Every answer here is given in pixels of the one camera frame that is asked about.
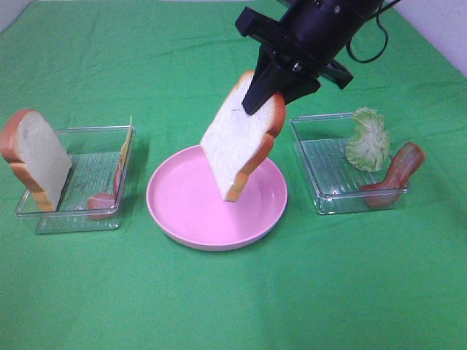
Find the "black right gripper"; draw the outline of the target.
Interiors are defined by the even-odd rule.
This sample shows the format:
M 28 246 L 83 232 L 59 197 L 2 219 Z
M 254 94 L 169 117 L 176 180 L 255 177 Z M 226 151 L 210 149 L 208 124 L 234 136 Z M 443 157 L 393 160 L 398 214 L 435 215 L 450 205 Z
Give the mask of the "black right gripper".
M 353 80 L 335 60 L 354 34 L 352 7 L 291 7 L 280 20 L 246 7 L 235 26 L 242 36 L 264 45 L 242 101 L 248 115 L 255 114 L 274 94 L 276 102 L 287 105 L 316 93 L 321 87 L 318 77 L 339 88 Z

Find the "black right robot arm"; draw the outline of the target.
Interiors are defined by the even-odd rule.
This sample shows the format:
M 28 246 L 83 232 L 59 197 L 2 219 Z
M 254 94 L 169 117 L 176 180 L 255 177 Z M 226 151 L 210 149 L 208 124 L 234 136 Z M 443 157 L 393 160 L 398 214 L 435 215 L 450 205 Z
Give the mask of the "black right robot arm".
M 335 60 L 380 1 L 295 1 L 280 20 L 246 7 L 235 26 L 260 42 L 255 73 L 242 101 L 248 114 L 280 93 L 286 104 L 320 89 L 321 77 L 345 88 L 353 75 Z

